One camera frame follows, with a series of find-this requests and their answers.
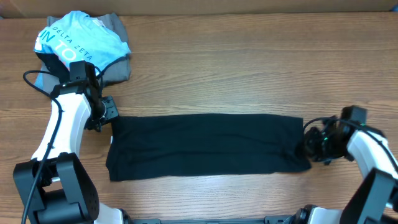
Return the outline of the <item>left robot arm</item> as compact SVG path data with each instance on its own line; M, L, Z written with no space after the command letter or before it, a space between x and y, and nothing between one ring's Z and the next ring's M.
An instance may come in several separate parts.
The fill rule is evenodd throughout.
M24 204L22 223L130 223L120 208L100 202L79 159L84 129L100 131L108 115L97 81L56 85L52 114L42 142L13 179Z

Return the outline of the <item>black t-shirt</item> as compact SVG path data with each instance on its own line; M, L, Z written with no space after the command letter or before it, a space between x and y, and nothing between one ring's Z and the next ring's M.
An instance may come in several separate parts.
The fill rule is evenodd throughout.
M303 119L272 114L122 116L111 125L112 181L303 172Z

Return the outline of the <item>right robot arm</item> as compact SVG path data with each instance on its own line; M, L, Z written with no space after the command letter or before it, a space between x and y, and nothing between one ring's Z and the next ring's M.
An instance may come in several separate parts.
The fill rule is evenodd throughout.
M303 149L314 162L341 157L355 161L363 181L344 209L307 205L289 223L397 223L385 215L397 210L397 159L382 131L366 125L363 115L322 117L323 128L304 128Z

